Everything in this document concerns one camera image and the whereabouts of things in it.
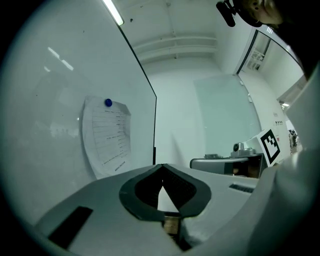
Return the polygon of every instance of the ceiling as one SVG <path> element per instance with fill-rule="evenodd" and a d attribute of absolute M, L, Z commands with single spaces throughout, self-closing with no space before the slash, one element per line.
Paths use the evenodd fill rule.
<path fill-rule="evenodd" d="M 142 64 L 217 51 L 218 0 L 114 0 L 121 26 Z"/>

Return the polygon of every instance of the blue magnet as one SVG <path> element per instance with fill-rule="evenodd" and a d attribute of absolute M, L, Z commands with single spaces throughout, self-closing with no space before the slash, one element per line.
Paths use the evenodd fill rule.
<path fill-rule="evenodd" d="M 104 101 L 104 104 L 107 106 L 107 107 L 111 107 L 112 106 L 112 100 L 107 98 L 105 101 Z"/>

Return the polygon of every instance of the paper sheet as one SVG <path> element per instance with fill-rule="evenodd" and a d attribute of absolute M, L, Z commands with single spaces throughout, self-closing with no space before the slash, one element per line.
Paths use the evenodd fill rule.
<path fill-rule="evenodd" d="M 126 105 L 87 96 L 84 102 L 82 138 L 97 179 L 131 170 L 130 117 Z"/>

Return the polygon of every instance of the ceiling beam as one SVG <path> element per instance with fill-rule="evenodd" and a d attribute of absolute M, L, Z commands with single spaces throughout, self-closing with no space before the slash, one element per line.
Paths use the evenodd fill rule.
<path fill-rule="evenodd" d="M 138 49 L 146 47 L 146 46 L 151 46 L 151 45 L 164 43 L 164 42 L 169 42 L 169 41 L 193 40 L 193 39 L 209 40 L 209 41 L 216 41 L 217 40 L 215 37 L 210 37 L 210 36 L 194 36 L 194 35 L 192 35 L 192 36 L 177 36 L 177 37 L 161 38 L 161 39 L 157 39 L 157 40 L 154 40 L 154 41 L 149 41 L 149 42 L 146 42 L 146 43 L 142 43 L 142 44 L 139 44 L 137 46 L 134 46 L 133 49 L 134 50 L 138 50 Z"/>
<path fill-rule="evenodd" d="M 208 53 L 213 54 L 217 51 L 215 46 L 209 45 L 176 45 L 172 47 L 161 48 L 157 50 L 143 52 L 138 54 L 139 61 L 144 62 L 156 57 L 185 54 L 185 53 Z"/>

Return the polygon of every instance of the fluorescent light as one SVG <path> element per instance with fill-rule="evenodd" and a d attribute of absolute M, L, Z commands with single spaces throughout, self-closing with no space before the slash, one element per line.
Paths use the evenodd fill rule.
<path fill-rule="evenodd" d="M 54 50 L 52 50 L 50 47 L 48 47 L 48 50 L 58 59 L 60 58 L 60 55 L 58 53 L 56 53 Z"/>
<path fill-rule="evenodd" d="M 68 62 L 66 62 L 64 59 L 61 60 L 61 62 L 70 70 L 74 70 L 74 67 L 71 66 Z"/>
<path fill-rule="evenodd" d="M 114 3 L 111 0 L 102 0 L 106 7 L 109 9 L 109 12 L 112 14 L 113 18 L 115 19 L 116 23 L 121 26 L 124 21 L 122 20 L 117 8 L 115 7 Z"/>

